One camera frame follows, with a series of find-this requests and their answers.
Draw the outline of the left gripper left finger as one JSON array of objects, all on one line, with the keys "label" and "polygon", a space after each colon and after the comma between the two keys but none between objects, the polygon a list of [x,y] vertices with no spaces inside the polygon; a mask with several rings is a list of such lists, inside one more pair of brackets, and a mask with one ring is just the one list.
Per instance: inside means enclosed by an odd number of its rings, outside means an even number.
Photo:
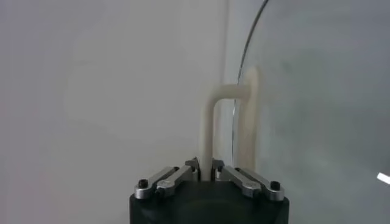
[{"label": "left gripper left finger", "polygon": [[184,181],[199,181],[200,168],[195,157],[185,161],[182,167],[165,167],[150,178],[140,179],[134,187],[134,197],[139,200],[147,200],[156,194],[162,197],[170,197]]}]

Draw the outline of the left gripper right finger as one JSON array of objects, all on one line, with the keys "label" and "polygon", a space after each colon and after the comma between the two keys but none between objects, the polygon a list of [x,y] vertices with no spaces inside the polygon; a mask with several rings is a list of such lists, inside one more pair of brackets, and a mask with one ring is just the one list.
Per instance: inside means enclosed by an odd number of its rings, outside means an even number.
[{"label": "left gripper right finger", "polygon": [[229,181],[249,198],[263,195],[269,201],[283,201],[285,190],[278,181],[268,181],[249,169],[225,166],[222,160],[213,159],[212,177],[216,181]]}]

